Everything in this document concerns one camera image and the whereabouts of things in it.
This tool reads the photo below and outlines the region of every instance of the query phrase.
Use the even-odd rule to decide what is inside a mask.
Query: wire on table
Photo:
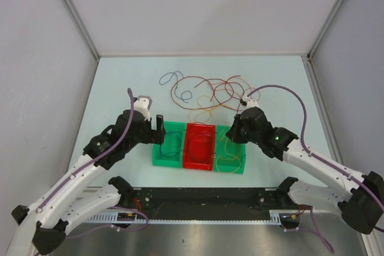
[[[189,91],[189,90],[183,91],[183,92],[180,94],[180,96],[178,96],[178,95],[176,94],[176,90],[177,90],[177,88],[178,88],[177,83],[179,82],[179,77],[178,77],[177,73],[181,74],[181,77],[182,77],[181,79],[184,78],[184,75],[183,75],[180,71],[178,71],[178,70],[175,71],[175,72],[168,72],[168,73],[166,73],[166,74],[164,74],[163,76],[160,77],[160,79],[159,79],[159,81],[158,81],[158,84],[160,84],[160,85],[165,85],[165,84],[167,84],[168,82],[171,81],[171,79],[172,79],[173,76],[176,76],[175,97],[177,97],[178,99],[180,99],[180,100],[183,101],[184,103],[188,103],[186,100],[192,99],[192,92],[191,92],[191,91]],[[169,77],[169,79],[168,79],[167,81],[165,81],[165,82],[162,83],[162,82],[161,82],[161,79],[163,79],[164,77],[166,77],[166,76],[169,75],[169,74],[171,74],[171,76]],[[186,92],[189,92],[189,94],[190,94],[190,97],[189,97],[189,98],[183,98],[183,94],[186,93]]]
[[[199,103],[199,100],[200,100],[201,98],[203,98],[203,97],[209,99],[209,96],[207,96],[207,95],[201,95],[201,96],[198,97],[198,99],[197,99],[197,105],[199,106],[199,108],[194,109],[194,110],[190,110],[190,111],[188,112],[188,120],[189,120],[190,122],[192,122],[192,123],[203,123],[203,124],[206,124],[206,123],[212,118],[213,112],[216,110],[216,108],[218,108],[218,107],[230,108],[229,106],[227,106],[227,105],[225,105],[225,104],[215,104],[215,102],[214,102],[213,100],[210,100],[210,101],[212,101],[212,102],[214,103],[214,105],[213,105],[211,108],[208,108],[208,109],[207,109],[207,108],[204,108],[204,107]],[[191,113],[192,113],[192,112],[195,112],[195,111],[199,111],[199,110],[203,110],[203,112],[199,113],[198,115],[196,115],[196,116],[194,117],[193,120],[191,120]],[[205,119],[204,121],[198,121],[198,120],[197,120],[197,118],[198,118],[199,116],[204,115],[204,114],[206,114],[206,113],[209,114],[209,117],[208,117],[207,119]]]
[[[227,80],[220,79],[220,78],[206,79],[206,78],[201,77],[201,76],[185,76],[182,79],[178,79],[177,76],[176,76],[176,83],[172,86],[172,88],[170,90],[170,96],[171,96],[172,101],[176,105],[178,105],[181,108],[186,109],[186,110],[211,109],[211,108],[214,108],[216,105],[220,106],[222,104],[228,103],[229,101],[231,101],[233,99],[239,100],[242,97],[242,95],[245,95],[245,91],[250,89],[250,87],[244,89],[244,87],[241,85],[240,82],[230,81],[230,79],[233,79],[233,78],[241,79],[243,82],[247,83],[245,80],[243,80],[241,78],[241,76],[232,76],[232,77],[229,77]],[[191,107],[183,106],[182,104],[178,103],[177,99],[175,99],[175,97],[174,97],[174,94],[175,94],[175,91],[176,91],[177,87],[179,86],[180,82],[185,81],[186,79],[190,79],[190,80],[198,79],[198,80],[201,80],[197,85],[194,86],[194,88],[197,88],[198,86],[202,85],[203,83],[206,83],[208,85],[208,88],[210,88],[210,90],[212,91],[212,96],[210,98],[211,101],[214,99],[214,100],[216,100],[216,102],[218,104],[213,104],[213,105],[206,106],[206,107],[191,108]],[[235,89],[235,86],[241,88],[241,91],[239,93],[237,93],[237,91]],[[226,91],[226,94],[228,94],[229,97],[226,98],[225,100],[219,100],[218,95],[217,95],[218,91]],[[225,105],[224,107],[227,108],[227,109],[238,111],[238,108],[234,108],[234,107],[231,107],[229,105]]]

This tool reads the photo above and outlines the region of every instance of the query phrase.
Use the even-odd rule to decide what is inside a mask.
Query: metal frame
[[[95,58],[96,61],[98,61],[100,59],[100,55],[98,54],[95,44],[93,43],[91,37],[89,36],[89,33],[85,28],[85,25],[81,20],[79,13],[77,12],[72,0],[62,0],[62,2],[66,7],[67,11],[69,12],[71,18],[73,19],[74,24],[78,28],[80,35],[82,36],[85,43],[87,44],[93,57]]]
[[[317,112],[319,113],[320,121],[325,132],[325,138],[331,153],[331,157],[336,162],[344,164],[343,157],[341,156],[340,148],[336,140],[335,131],[331,124],[331,118],[329,117],[328,109],[326,108],[324,97],[320,90],[320,85],[317,81],[317,77],[313,69],[313,64],[308,59],[308,57],[302,57],[302,62],[304,64],[304,69],[307,73],[308,81],[311,86],[314,102],[316,104]]]
[[[337,15],[340,11],[340,8],[344,4],[344,2],[345,2],[345,0],[336,0],[336,3],[332,7],[331,12],[329,13],[327,19],[325,20],[323,27],[321,28],[319,34],[316,37],[316,40],[314,41],[314,43],[313,43],[313,45],[312,45],[312,47],[308,53],[308,58],[310,60],[313,59],[313,56],[315,55],[317,49],[319,48],[319,46],[320,46],[322,40],[324,39],[326,33],[329,31],[329,28],[333,24],[335,18],[337,17]]]
[[[317,81],[317,77],[313,69],[313,61],[308,59],[308,57],[302,57],[302,61],[305,71],[307,72],[308,81],[311,86],[317,111],[320,115],[320,121],[322,122],[323,130],[326,132],[325,137],[330,149],[331,156],[334,160],[343,164],[343,159],[339,145],[337,143],[334,128],[332,126],[331,119],[329,117],[329,113],[320,90],[319,82]],[[361,235],[368,256],[384,255],[384,248],[380,244],[376,233],[376,231],[373,231],[373,233],[369,235]]]

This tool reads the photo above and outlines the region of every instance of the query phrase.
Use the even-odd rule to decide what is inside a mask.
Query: light blue table surface
[[[227,79],[232,75],[241,75],[252,87],[278,84],[293,89],[302,97],[308,110],[306,142],[318,152],[330,155],[300,56],[101,58],[71,165],[77,161],[93,136],[114,124],[122,111],[129,109],[128,87],[132,88],[134,96],[148,95],[152,98],[153,128],[156,114],[163,115],[165,121],[188,122],[188,111],[174,104],[170,97],[170,88],[175,79],[164,86],[158,84],[163,74],[176,70],[182,71],[184,76],[197,75],[204,78]],[[188,100],[186,106],[196,107],[199,95],[211,95],[207,85],[193,88],[198,82],[184,80],[179,85],[178,93],[192,91],[193,98]],[[293,95],[279,89],[264,89],[261,91],[259,104],[273,126],[286,127],[297,135],[300,134],[303,112]],[[207,124],[224,125],[227,121],[232,124],[234,115],[235,112],[219,107]],[[104,186],[111,177],[117,175],[136,187],[276,187],[288,176],[323,186],[301,169],[268,158],[258,146],[251,143],[247,144],[244,174],[156,167],[152,165],[152,145],[139,144],[125,159],[90,186]]]

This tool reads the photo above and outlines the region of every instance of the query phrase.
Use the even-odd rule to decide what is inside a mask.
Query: plastic bin
[[[183,168],[212,171],[215,158],[216,127],[187,124],[183,151]]]
[[[230,127],[216,126],[214,171],[243,174],[245,167],[245,144],[236,144],[226,137]]]
[[[187,124],[164,121],[167,131],[162,145],[154,144],[152,163],[156,166],[182,168],[182,153]]]

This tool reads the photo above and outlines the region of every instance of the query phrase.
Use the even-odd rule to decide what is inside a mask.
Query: blue wire
[[[180,96],[178,96],[178,95],[176,94],[176,90],[177,90],[177,88],[178,88],[178,83],[177,83],[177,82],[179,81],[179,77],[178,77],[178,75],[177,75],[177,72],[181,74],[181,77],[182,77],[182,78],[184,78],[184,75],[183,75],[179,70],[176,70],[175,72],[168,72],[168,73],[164,74],[163,76],[161,76],[160,79],[159,79],[159,81],[158,81],[158,84],[160,84],[160,85],[165,85],[165,84],[167,84],[168,82],[171,81],[171,79],[172,79],[173,76],[176,76],[176,88],[175,88],[175,91],[174,91],[173,93],[175,94],[175,97],[177,97],[178,99],[180,99],[180,100],[183,101],[184,103],[188,103],[188,101],[186,101],[186,100],[192,99],[192,92],[191,92],[191,91],[186,90],[186,91],[182,92],[182,93],[180,94]],[[163,79],[164,77],[166,77],[166,76],[169,75],[169,74],[171,74],[171,76],[169,77],[168,81],[162,83],[162,82],[161,82],[161,79]],[[189,97],[189,98],[183,98],[183,94],[186,93],[186,92],[189,92],[189,94],[190,94],[190,97]]]
[[[165,138],[167,136],[170,136],[170,135],[171,136],[173,135],[179,141],[180,144],[178,146],[176,146],[176,148],[178,148],[179,150],[178,151],[174,151],[174,152],[163,153],[163,151],[161,150],[161,146],[162,146],[162,144],[161,144],[160,147],[159,147],[159,153],[160,153],[160,157],[159,158],[172,158],[172,157],[175,157],[181,151],[181,137],[182,137],[182,133],[181,132],[168,132],[164,136],[164,140],[165,140]]]

